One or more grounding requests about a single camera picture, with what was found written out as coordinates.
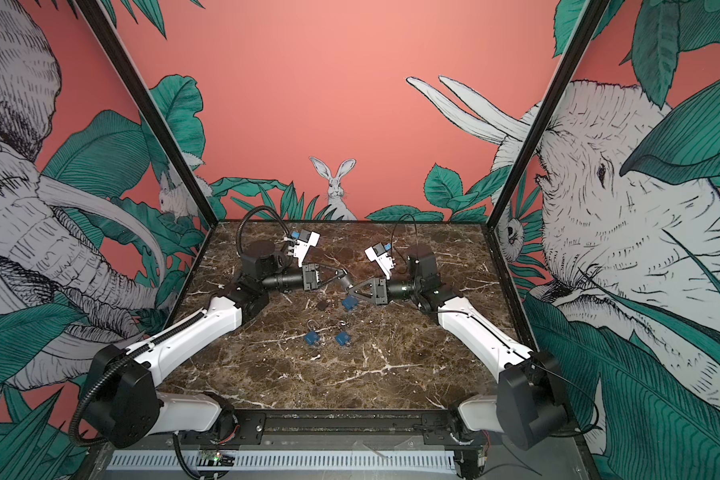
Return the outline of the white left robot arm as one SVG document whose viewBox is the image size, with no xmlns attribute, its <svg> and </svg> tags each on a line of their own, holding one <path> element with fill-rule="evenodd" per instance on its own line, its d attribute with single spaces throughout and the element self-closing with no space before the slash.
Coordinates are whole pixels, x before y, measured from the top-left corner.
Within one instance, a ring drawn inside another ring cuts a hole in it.
<svg viewBox="0 0 720 480">
<path fill-rule="evenodd" d="M 164 394 L 158 386 L 206 346 L 252 322 L 273 291 L 313 291 L 330 283 L 321 265 L 305 261 L 319 236 L 302 230 L 277 249 L 255 241 L 240 253 L 237 279 L 208 305 L 160 333 L 126 348 L 101 349 L 93 359 L 69 424 L 80 447 L 110 443 L 117 448 L 162 433 L 195 431 L 223 445 L 239 434 L 234 407 L 218 394 Z"/>
</svg>

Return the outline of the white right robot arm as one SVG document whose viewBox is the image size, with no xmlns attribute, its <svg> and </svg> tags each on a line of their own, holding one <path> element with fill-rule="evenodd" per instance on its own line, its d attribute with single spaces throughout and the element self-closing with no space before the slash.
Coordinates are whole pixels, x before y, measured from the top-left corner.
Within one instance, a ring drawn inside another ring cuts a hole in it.
<svg viewBox="0 0 720 480">
<path fill-rule="evenodd" d="M 382 306 L 410 301 L 444 330 L 459 339 L 496 381 L 493 394 L 461 401 L 453 414 L 465 433 L 495 432 L 528 450 L 548 437 L 561 437 L 569 424 L 568 395 L 559 362 L 505 334 L 482 315 L 462 293 L 446 284 L 432 249 L 424 244 L 405 255 L 407 276 L 394 278 L 389 247 L 374 245 L 366 256 L 384 272 L 356 282 L 345 273 L 340 284 L 348 295 Z"/>
</svg>

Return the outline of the dark brown padlock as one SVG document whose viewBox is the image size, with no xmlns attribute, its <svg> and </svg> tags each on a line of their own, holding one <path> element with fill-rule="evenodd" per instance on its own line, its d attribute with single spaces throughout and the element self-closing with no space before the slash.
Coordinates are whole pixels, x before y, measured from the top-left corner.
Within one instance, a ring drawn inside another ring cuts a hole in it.
<svg viewBox="0 0 720 480">
<path fill-rule="evenodd" d="M 354 280 L 349 273 L 344 273 L 338 278 L 338 282 L 345 291 L 350 291 L 354 287 Z"/>
</svg>

